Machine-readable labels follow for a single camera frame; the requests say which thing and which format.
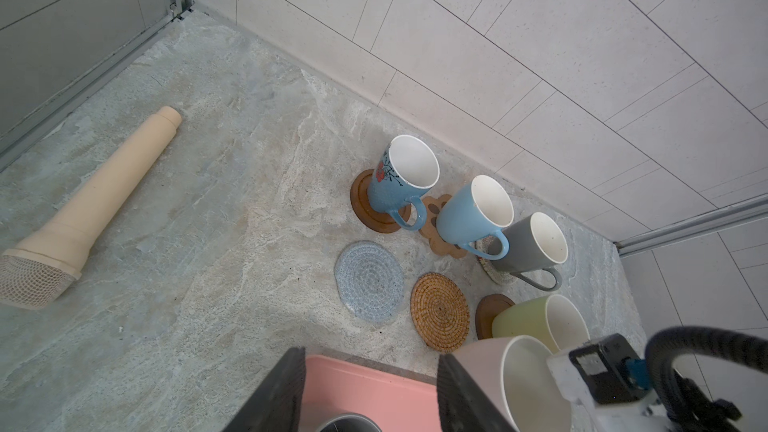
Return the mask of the blue mug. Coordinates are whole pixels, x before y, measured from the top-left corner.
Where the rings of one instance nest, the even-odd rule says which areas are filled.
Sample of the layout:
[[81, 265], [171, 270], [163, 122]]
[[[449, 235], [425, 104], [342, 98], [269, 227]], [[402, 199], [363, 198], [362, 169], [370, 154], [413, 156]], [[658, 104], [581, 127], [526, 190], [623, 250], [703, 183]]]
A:
[[391, 140], [368, 188], [371, 208], [388, 214], [407, 231], [419, 231], [427, 222], [422, 197], [438, 182], [440, 166], [435, 153], [421, 139], [399, 135]]
[[[509, 251], [503, 230], [514, 220], [512, 201], [505, 189], [492, 177], [478, 175], [464, 185], [446, 203], [437, 216], [437, 231], [449, 244], [472, 252], [486, 260], [500, 260]], [[496, 254], [479, 251], [471, 242], [494, 236], [501, 244]]]

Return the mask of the brown wooden coaster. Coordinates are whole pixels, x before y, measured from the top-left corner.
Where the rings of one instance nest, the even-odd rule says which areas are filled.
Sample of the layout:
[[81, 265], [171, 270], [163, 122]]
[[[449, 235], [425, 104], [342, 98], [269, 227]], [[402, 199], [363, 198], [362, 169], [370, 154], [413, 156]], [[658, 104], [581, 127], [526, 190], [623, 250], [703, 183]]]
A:
[[408, 226], [414, 188], [388, 172], [371, 168], [361, 172], [350, 188], [350, 202], [358, 219], [377, 233], [390, 234]]
[[503, 294], [491, 294], [483, 297], [475, 311], [475, 328], [478, 340], [492, 337], [493, 320], [505, 310], [515, 305]]

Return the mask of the beige wooden rolling pin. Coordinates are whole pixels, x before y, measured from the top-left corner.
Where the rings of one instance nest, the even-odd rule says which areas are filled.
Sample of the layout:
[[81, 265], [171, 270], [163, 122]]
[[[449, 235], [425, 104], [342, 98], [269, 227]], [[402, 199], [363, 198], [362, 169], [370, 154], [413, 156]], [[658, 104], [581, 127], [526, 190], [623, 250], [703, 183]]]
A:
[[1, 255], [2, 304], [38, 310], [80, 279], [97, 238], [181, 122], [180, 113], [169, 106], [152, 114], [50, 221]]

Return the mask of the multicolour woven rope coaster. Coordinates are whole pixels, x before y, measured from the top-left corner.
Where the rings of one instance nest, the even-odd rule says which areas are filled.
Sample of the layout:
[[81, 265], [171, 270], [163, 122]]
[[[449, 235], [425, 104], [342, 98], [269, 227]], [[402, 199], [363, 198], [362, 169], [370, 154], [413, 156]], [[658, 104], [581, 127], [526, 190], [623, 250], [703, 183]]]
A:
[[[495, 240], [494, 236], [487, 236], [481, 240], [475, 242], [475, 248], [480, 252], [486, 252], [489, 245]], [[488, 275], [488, 277], [496, 284], [506, 286], [514, 283], [517, 278], [510, 273], [499, 272], [494, 265], [486, 258], [477, 256], [477, 261], [480, 267]]]

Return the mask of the green handled white mug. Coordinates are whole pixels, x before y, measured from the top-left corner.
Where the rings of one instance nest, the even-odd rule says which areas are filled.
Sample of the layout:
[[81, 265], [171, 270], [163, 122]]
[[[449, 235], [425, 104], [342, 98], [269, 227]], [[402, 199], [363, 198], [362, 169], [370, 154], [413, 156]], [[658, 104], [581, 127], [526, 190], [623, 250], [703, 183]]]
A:
[[493, 338], [531, 336], [552, 353], [590, 340], [587, 325], [576, 306], [560, 294], [517, 303], [498, 314], [491, 326]]

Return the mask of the cork paw print coaster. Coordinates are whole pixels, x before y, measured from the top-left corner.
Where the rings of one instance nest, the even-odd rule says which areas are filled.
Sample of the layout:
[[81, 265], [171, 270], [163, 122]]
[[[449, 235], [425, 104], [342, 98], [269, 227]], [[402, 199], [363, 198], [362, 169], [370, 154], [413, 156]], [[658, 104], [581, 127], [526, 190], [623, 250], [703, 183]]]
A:
[[443, 194], [437, 198], [432, 196], [424, 196], [422, 198], [422, 201], [427, 210], [427, 221], [425, 225], [419, 230], [419, 233], [428, 240], [431, 251], [436, 255], [441, 257], [451, 256], [455, 259], [462, 259], [468, 254], [468, 252], [458, 245], [445, 242], [437, 230], [437, 218], [446, 203], [451, 198], [451, 194]]

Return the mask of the tan rattan coaster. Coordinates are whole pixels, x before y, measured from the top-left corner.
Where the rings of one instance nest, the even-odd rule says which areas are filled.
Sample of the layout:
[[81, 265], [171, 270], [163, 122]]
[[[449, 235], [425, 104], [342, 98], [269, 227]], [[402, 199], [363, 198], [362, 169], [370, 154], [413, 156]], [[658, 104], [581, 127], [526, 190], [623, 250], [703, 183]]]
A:
[[410, 314], [416, 331], [430, 348], [451, 353], [470, 331], [470, 311], [460, 288], [445, 275], [429, 272], [411, 291]]

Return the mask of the grey metal mug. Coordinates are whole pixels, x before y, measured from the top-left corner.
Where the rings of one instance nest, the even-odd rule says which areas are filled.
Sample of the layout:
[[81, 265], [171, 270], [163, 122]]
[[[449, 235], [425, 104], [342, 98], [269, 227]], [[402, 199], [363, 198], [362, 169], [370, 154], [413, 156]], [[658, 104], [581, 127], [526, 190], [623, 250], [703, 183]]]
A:
[[326, 420], [318, 432], [381, 432], [381, 428], [370, 418], [356, 414], [340, 414]]

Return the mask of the pink handled white mug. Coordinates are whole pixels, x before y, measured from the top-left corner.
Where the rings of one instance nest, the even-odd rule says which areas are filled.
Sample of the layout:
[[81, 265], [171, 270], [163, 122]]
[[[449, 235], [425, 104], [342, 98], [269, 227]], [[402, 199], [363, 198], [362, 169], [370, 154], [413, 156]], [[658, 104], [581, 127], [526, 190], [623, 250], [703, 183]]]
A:
[[531, 336], [491, 338], [453, 352], [480, 389], [518, 431], [569, 431], [571, 403], [547, 366], [551, 351]]

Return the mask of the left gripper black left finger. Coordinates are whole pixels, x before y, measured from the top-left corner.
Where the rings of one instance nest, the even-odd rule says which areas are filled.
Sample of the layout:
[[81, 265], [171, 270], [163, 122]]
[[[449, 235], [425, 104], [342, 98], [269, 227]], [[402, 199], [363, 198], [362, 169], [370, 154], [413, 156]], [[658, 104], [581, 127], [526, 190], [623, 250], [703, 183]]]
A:
[[306, 381], [306, 350], [291, 347], [223, 428], [232, 431], [299, 429]]

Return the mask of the light blue woven coaster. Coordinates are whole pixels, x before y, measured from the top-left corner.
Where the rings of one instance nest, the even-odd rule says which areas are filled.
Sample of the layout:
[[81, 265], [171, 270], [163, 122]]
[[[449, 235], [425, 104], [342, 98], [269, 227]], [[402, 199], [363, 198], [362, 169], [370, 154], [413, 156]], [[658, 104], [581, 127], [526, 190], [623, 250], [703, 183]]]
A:
[[342, 303], [358, 318], [390, 322], [404, 297], [404, 273], [395, 256], [373, 241], [356, 241], [344, 248], [334, 266]]

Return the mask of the pink silicone tray mat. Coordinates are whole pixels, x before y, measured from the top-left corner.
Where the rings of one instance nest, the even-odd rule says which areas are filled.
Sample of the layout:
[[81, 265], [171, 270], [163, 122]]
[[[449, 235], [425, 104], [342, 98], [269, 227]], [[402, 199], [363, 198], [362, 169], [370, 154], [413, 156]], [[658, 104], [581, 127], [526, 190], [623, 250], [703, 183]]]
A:
[[439, 431], [436, 387], [326, 357], [306, 357], [303, 403], [354, 412], [384, 431]]

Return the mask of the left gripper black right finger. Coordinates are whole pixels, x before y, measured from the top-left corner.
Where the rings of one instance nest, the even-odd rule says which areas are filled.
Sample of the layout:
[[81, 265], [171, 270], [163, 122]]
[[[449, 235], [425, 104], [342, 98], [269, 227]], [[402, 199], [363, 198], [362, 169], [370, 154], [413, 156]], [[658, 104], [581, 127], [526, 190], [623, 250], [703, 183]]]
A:
[[514, 431], [452, 354], [439, 358], [436, 390], [442, 431]]

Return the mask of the grey handled white mug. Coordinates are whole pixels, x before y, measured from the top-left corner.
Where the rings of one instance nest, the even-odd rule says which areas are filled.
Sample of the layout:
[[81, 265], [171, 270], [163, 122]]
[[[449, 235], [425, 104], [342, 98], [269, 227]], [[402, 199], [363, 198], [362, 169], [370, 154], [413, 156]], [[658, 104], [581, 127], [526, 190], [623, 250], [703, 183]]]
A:
[[[543, 212], [534, 212], [504, 230], [502, 237], [495, 237], [487, 253], [500, 255], [502, 239], [508, 242], [507, 253], [490, 261], [499, 272], [510, 273], [545, 292], [560, 288], [562, 277], [556, 267], [566, 262], [569, 249], [565, 235], [554, 219]], [[525, 273], [536, 270], [550, 273], [555, 283], [547, 287], [525, 276]]]

